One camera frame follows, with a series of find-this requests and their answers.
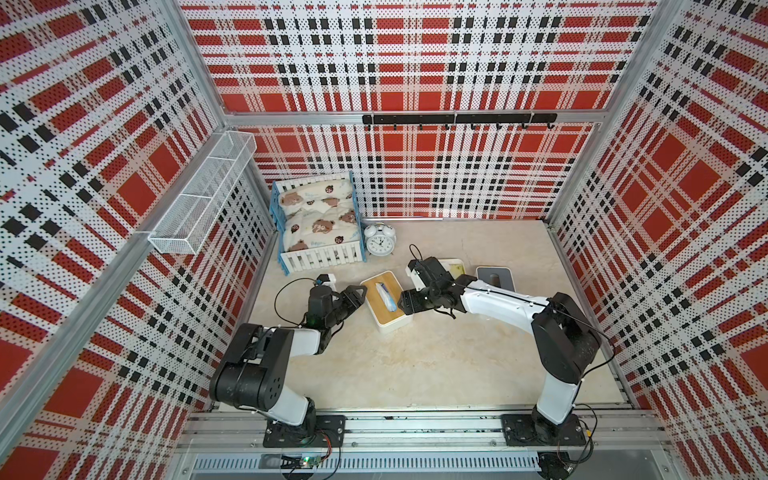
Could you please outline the yellow tissue paper pack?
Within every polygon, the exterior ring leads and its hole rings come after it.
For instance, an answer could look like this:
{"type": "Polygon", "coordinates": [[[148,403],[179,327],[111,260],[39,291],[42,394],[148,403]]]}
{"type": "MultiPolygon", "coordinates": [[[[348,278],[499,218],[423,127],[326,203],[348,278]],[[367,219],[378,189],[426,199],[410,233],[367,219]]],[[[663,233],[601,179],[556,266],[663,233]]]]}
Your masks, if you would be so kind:
{"type": "Polygon", "coordinates": [[[448,263],[448,271],[454,279],[458,279],[461,275],[466,274],[465,266],[461,261],[450,261],[448,263]]]}

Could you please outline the white tissue box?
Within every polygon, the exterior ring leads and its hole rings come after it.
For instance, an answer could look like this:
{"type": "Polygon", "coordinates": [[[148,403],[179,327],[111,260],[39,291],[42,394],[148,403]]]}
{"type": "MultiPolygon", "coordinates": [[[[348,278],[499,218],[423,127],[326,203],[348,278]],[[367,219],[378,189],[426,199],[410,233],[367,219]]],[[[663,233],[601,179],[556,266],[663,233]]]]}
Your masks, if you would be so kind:
{"type": "Polygon", "coordinates": [[[443,268],[452,276],[454,280],[466,274],[464,262],[456,258],[439,259],[443,268]]]}

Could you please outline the blue tissue paper pack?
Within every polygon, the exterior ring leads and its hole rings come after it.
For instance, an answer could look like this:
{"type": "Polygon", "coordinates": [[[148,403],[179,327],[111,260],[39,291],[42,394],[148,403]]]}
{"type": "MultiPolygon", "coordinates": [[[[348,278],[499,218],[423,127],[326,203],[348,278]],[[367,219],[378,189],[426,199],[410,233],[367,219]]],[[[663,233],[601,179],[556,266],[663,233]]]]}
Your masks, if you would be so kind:
{"type": "Polygon", "coordinates": [[[376,291],[389,312],[395,312],[398,309],[396,302],[384,283],[378,282],[376,284],[376,291]]]}

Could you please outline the grey tissue box lid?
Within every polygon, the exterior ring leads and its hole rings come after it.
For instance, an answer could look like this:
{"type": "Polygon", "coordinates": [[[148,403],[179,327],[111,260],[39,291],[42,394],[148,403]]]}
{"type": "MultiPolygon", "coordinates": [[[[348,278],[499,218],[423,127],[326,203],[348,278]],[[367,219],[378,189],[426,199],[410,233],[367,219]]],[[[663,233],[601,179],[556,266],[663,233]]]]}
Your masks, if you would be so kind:
{"type": "Polygon", "coordinates": [[[479,280],[497,288],[514,292],[515,281],[512,272],[507,267],[501,266],[478,266],[476,276],[479,280]]]}

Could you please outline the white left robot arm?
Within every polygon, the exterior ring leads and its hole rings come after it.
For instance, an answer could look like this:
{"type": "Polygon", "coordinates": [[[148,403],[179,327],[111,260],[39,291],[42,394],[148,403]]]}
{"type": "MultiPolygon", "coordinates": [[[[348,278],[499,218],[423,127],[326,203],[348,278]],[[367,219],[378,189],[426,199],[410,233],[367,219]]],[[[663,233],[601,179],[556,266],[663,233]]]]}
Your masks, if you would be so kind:
{"type": "Polygon", "coordinates": [[[212,400],[266,418],[267,449],[341,447],[346,417],[318,414],[311,398],[286,385],[287,371],[292,358],[323,353],[366,295],[362,285],[336,292],[317,281],[302,325],[238,327],[210,381],[212,400]]]}

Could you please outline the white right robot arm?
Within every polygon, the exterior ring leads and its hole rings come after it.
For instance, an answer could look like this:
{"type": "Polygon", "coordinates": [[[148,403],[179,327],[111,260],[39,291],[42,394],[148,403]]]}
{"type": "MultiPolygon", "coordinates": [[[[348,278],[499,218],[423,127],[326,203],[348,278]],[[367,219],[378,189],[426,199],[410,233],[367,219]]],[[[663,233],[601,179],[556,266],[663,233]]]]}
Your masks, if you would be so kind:
{"type": "Polygon", "coordinates": [[[601,348],[600,332],[586,320],[567,294],[524,295],[491,285],[471,275],[453,277],[434,257],[413,259],[408,275],[415,287],[401,293],[398,306],[408,315],[457,312],[498,320],[521,329],[535,341],[546,372],[529,415],[502,417],[509,446],[585,446],[586,428],[573,412],[587,368],[601,348]]]}

